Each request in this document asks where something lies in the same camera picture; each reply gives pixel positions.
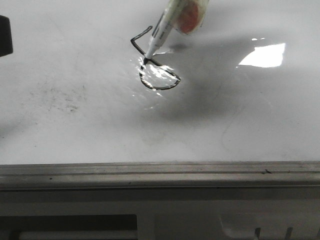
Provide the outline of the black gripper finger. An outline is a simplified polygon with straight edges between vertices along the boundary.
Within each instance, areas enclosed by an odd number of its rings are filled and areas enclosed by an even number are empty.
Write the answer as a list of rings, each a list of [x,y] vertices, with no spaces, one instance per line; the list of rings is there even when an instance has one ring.
[[[4,57],[13,53],[12,32],[10,19],[0,16],[0,56]]]

